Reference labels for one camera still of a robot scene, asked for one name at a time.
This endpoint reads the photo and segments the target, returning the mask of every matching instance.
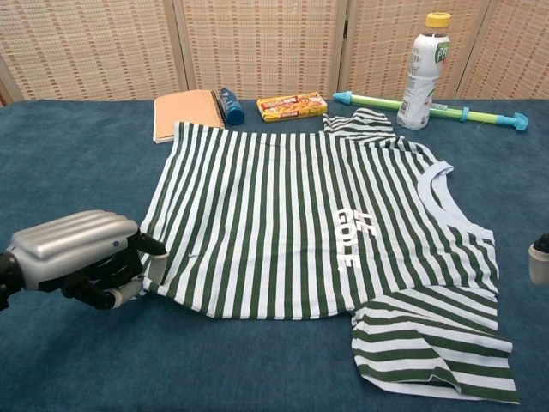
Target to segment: beige woven screen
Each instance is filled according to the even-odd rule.
[[[179,89],[162,0],[2,0],[0,53],[25,99]]]
[[[174,2],[190,88],[225,86],[252,99],[335,91],[347,2]]]
[[[427,14],[443,11],[452,14],[450,49],[435,98],[455,97],[487,0],[350,0],[350,4],[340,90],[401,99],[413,41],[424,30]]]
[[[462,97],[549,98],[549,1],[492,1]]]

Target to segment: orange notebook cover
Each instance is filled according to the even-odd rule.
[[[225,127],[215,92],[187,90],[154,99],[153,140],[157,143],[172,141],[177,122]]]

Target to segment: snack box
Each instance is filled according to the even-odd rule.
[[[259,99],[257,108],[265,122],[276,122],[289,118],[320,116],[328,111],[328,104],[319,93],[314,92]]]

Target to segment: striped t-shirt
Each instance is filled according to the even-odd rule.
[[[214,318],[349,312],[362,376],[400,393],[517,402],[497,334],[492,232],[452,201],[452,167],[380,113],[318,133],[179,124],[142,231],[144,287]]]

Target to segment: small blue container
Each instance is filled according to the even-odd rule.
[[[220,104],[227,124],[237,126],[244,122],[244,110],[238,103],[237,96],[228,88],[221,89]]]

